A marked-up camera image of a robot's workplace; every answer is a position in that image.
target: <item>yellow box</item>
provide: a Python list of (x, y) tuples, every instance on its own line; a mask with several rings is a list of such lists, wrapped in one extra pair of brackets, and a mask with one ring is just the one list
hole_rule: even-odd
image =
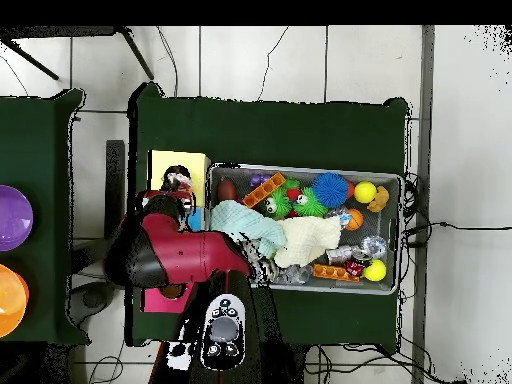
[(210, 159), (203, 153), (153, 150), (151, 167), (152, 190), (160, 190), (164, 172), (172, 165), (182, 165), (189, 170), (192, 180), (192, 191), (196, 196), (197, 206), (204, 207), (206, 171), (208, 166), (210, 166)]

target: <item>light blue towel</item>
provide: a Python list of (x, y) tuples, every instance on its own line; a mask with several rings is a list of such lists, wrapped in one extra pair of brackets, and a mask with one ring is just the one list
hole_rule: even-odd
[(261, 239), (258, 252), (267, 258), (286, 245), (283, 228), (276, 221), (234, 200), (224, 200), (213, 208), (210, 229), (222, 231), (236, 242)]

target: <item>metal frame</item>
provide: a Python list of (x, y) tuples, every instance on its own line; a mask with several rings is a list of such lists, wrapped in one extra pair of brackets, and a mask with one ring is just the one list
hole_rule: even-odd
[(124, 39), (130, 46), (131, 51), (139, 61), (142, 69), (150, 80), (153, 80), (155, 76), (149, 69), (148, 64), (144, 60), (141, 52), (137, 48), (135, 41), (130, 35), (130, 30), (127, 27), (18, 27), (8, 30), (0, 30), (0, 41), (9, 47), (13, 52), (19, 54), (26, 61), (34, 65), (37, 69), (44, 72), (50, 78), (58, 81), (59, 76), (54, 72), (50, 71), (46, 66), (39, 63), (36, 59), (30, 56), (28, 53), (22, 50), (22, 48), (13, 39), (17, 38), (47, 38), (47, 37), (91, 37), (91, 36), (105, 36), (114, 35), (119, 32), (123, 35)]
[[(422, 57), (421, 57), (421, 95), (418, 140), (418, 176), (422, 184), (419, 186), (417, 225), (427, 225), (429, 218), (430, 198), (430, 144), (432, 133), (432, 98), (434, 86), (434, 25), (423, 25)], [(418, 233), (417, 241), (425, 242), (428, 228)], [(427, 245), (416, 248), (415, 267), (416, 295), (414, 296), (413, 312), (413, 363), (423, 366), (425, 363), (425, 313), (427, 297)], [(417, 367), (412, 369), (414, 378), (411, 384), (423, 384), (423, 372)]]

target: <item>green table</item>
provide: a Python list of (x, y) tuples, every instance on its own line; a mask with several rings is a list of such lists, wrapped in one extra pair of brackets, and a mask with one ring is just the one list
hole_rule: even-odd
[(30, 201), (34, 224), (27, 240), (0, 263), (20, 274), (30, 290), (22, 322), (1, 341), (86, 344), (87, 335), (66, 317), (69, 244), (68, 134), (83, 92), (51, 99), (0, 98), (0, 184)]
[[(201, 152), (212, 162), (404, 173), (403, 99), (383, 105), (331, 102), (245, 103), (162, 98), (154, 83), (130, 100), (136, 136), (136, 188), (146, 188), (148, 150)], [(261, 310), (255, 289), (257, 310)], [(275, 290), (285, 341), (379, 343), (395, 351), (397, 294), (387, 296)], [(177, 316), (142, 313), (133, 301), (133, 338), (171, 340)]]

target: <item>brown ball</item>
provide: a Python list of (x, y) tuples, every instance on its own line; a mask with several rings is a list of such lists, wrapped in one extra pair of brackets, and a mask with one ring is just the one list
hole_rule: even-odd
[(236, 200), (236, 187), (229, 178), (223, 179), (217, 186), (217, 198), (223, 200)]

